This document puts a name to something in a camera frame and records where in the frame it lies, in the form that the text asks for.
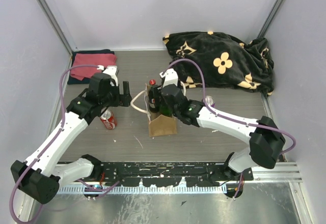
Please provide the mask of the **dark cola bottle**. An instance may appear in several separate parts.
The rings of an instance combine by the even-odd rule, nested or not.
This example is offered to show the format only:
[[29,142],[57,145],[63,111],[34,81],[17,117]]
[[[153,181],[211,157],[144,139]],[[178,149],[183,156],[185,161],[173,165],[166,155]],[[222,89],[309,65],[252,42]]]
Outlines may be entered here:
[[[155,81],[154,79],[151,79],[151,80],[149,81],[149,85],[150,85],[150,87],[151,87],[151,86],[157,86],[156,81]],[[157,112],[158,112],[158,109],[150,109],[150,111],[151,111],[152,113],[157,113]]]

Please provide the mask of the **green glass bottle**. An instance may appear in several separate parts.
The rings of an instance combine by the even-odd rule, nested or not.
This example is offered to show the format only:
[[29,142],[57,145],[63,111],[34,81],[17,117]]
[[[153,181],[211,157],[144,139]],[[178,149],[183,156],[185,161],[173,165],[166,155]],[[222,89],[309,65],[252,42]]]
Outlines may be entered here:
[[161,115],[164,115],[166,117],[172,117],[173,115],[171,109],[168,107],[164,99],[162,99],[160,102],[159,112]]

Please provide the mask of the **brown canvas bag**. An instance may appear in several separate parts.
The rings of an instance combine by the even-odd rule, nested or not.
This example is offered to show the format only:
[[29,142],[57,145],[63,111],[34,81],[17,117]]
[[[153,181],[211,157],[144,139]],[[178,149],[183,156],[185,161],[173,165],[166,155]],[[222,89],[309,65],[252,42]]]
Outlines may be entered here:
[[[175,117],[167,117],[149,110],[148,91],[149,85],[145,85],[145,88],[131,100],[130,106],[146,115],[149,136],[157,137],[177,134],[177,120]],[[145,109],[141,109],[134,104],[139,97],[144,98]]]

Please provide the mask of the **purple soda can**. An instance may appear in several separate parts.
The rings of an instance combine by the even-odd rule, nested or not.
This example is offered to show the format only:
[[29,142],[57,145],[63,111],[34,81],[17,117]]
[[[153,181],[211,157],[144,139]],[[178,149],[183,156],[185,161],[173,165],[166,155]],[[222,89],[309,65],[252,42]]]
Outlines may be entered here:
[[203,99],[203,102],[205,102],[210,107],[215,106],[215,101],[211,96],[205,96],[205,98]]

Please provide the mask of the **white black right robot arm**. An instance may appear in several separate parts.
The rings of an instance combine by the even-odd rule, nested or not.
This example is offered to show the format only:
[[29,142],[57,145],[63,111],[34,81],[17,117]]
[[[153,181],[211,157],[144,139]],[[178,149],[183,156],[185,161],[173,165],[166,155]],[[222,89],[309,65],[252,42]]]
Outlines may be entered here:
[[235,180],[244,170],[254,166],[275,167],[285,139],[271,118],[263,116],[256,120],[224,113],[204,101],[187,99],[176,85],[151,86],[148,98],[151,109],[164,111],[186,125],[223,132],[248,145],[226,159],[223,174],[227,179]]

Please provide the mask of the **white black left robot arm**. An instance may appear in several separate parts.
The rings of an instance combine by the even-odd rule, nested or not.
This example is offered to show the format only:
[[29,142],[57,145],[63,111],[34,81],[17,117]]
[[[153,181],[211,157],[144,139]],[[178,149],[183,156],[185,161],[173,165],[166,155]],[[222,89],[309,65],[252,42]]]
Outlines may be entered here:
[[100,179],[103,167],[97,158],[86,154],[75,162],[58,167],[57,163],[76,137],[109,107],[128,107],[132,97],[129,82],[120,93],[117,77],[95,73],[85,88],[62,113],[62,119],[45,142],[24,162],[15,161],[11,173],[18,189],[42,205],[49,203],[60,187],[88,178]]

